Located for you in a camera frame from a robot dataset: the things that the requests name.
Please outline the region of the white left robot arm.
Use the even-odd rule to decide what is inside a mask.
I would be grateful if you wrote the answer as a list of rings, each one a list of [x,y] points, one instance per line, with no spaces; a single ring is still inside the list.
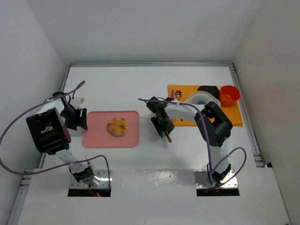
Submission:
[[[87,109],[82,107],[84,98],[66,97],[55,92],[52,98],[44,101],[42,108],[34,115],[26,118],[33,142],[41,153],[53,155],[67,163],[70,173],[78,183],[89,187],[97,187],[98,177],[92,164],[71,145],[69,129],[76,131],[78,127],[87,130]]]

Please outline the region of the golden bread roll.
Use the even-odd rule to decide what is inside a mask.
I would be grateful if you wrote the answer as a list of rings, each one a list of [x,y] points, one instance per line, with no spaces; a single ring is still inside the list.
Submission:
[[[128,122],[125,118],[116,117],[113,118],[107,124],[107,130],[113,136],[124,136],[128,131]]]

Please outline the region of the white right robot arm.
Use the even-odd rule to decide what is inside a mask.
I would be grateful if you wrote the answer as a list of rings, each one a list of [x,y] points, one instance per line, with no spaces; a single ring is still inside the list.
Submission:
[[[150,120],[160,137],[169,138],[174,129],[171,118],[188,120],[197,125],[208,148],[209,177],[220,184],[231,169],[225,156],[228,154],[227,141],[233,128],[220,107],[212,101],[205,105],[193,105],[169,97],[165,101],[152,97],[146,102],[147,108],[153,114]]]

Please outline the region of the steel cake server wooden handle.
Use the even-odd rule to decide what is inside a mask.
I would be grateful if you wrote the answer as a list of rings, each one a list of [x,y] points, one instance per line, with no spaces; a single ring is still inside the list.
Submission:
[[[171,140],[171,138],[169,137],[169,134],[168,134],[168,132],[165,132],[165,136],[166,136],[166,138],[167,138],[168,142],[169,142],[169,143],[171,143],[171,142],[172,142],[172,140]]]

